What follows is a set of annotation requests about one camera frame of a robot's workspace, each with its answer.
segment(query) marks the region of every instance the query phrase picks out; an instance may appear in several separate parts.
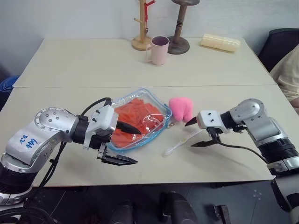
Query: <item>red hook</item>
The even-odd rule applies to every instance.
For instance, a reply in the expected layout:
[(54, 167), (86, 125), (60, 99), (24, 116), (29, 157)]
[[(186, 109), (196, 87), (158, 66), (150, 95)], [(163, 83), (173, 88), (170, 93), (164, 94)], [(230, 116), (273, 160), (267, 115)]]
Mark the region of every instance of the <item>red hook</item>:
[(150, 1), (149, 3), (145, 3), (144, 4), (144, 11), (145, 11), (145, 22), (148, 21), (148, 6), (154, 4), (156, 1), (153, 0), (153, 1)]

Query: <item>person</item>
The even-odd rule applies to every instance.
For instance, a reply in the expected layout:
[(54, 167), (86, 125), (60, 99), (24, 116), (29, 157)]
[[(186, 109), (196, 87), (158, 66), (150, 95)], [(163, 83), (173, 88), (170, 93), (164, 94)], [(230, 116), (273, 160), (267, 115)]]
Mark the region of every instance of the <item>person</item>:
[(270, 75), (299, 114), (299, 44), (274, 66)]

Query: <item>wooden stand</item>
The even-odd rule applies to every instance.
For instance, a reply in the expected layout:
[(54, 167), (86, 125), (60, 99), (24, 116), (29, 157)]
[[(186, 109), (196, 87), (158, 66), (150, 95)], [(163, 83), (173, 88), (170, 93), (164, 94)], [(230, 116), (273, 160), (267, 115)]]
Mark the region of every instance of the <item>wooden stand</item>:
[(146, 0), (139, 0), (139, 8), (140, 8), (140, 19), (134, 18), (135, 21), (140, 23), (140, 35), (132, 40), (132, 46), (136, 50), (145, 50), (146, 45), (150, 43), (151, 39), (146, 36), (148, 32), (148, 28), (146, 27), (146, 18), (145, 14), (145, 5)]
[(173, 55), (180, 55), (187, 52), (190, 45), (186, 39), (181, 36), (181, 31), (184, 23), (184, 18), (186, 15), (187, 6), (194, 6), (199, 4), (199, 0), (172, 0), (174, 3), (181, 5), (178, 13), (178, 21), (176, 26), (176, 31), (174, 36), (169, 36), (169, 47), (168, 53)]

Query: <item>dark floor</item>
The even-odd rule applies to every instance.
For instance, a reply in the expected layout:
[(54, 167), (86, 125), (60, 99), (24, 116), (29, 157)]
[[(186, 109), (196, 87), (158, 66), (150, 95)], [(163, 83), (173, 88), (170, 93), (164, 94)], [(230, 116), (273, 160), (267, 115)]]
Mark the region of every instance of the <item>dark floor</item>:
[(176, 191), (187, 198), (200, 224), (220, 224), (212, 205), (226, 205), (232, 224), (289, 224), (288, 214), (274, 198), (270, 181), (220, 188), (210, 184), (154, 184), (98, 186), (82, 189), (43, 189), (35, 206), (44, 208), (62, 224), (81, 224), (83, 217), (97, 211), (106, 224), (116, 205), (124, 200), (136, 203), (139, 224), (158, 224), (160, 192)]

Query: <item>pink plush toy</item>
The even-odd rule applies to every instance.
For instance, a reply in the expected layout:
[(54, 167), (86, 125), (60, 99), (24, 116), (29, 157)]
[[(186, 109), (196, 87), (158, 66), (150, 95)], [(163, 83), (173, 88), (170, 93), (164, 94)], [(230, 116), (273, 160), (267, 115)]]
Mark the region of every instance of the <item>pink plush toy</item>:
[(187, 97), (171, 98), (169, 107), (175, 120), (188, 122), (193, 117), (193, 102)]

